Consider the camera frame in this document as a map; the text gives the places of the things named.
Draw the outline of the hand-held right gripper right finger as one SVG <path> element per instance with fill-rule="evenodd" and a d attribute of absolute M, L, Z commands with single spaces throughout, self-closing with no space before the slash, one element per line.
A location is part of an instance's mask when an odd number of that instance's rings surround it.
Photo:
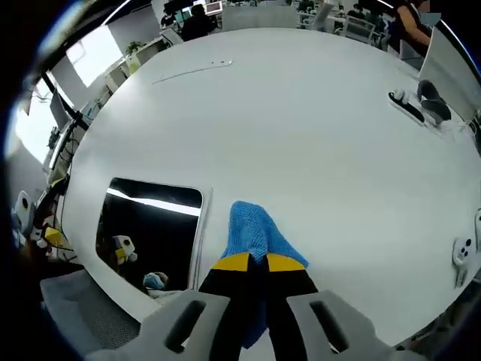
<path fill-rule="evenodd" d="M 268 253 L 267 263 L 267 324 L 277 359 L 424 360 L 382 342 L 360 311 L 318 291 L 299 261 Z"/>

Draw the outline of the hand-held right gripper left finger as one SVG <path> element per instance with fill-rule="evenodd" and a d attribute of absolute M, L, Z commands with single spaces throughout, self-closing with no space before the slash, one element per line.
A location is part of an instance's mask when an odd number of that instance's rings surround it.
<path fill-rule="evenodd" d="M 88 360 L 237 360 L 266 330 L 268 259 L 220 259 L 197 291 L 182 292 L 147 317 L 137 337 Z"/>

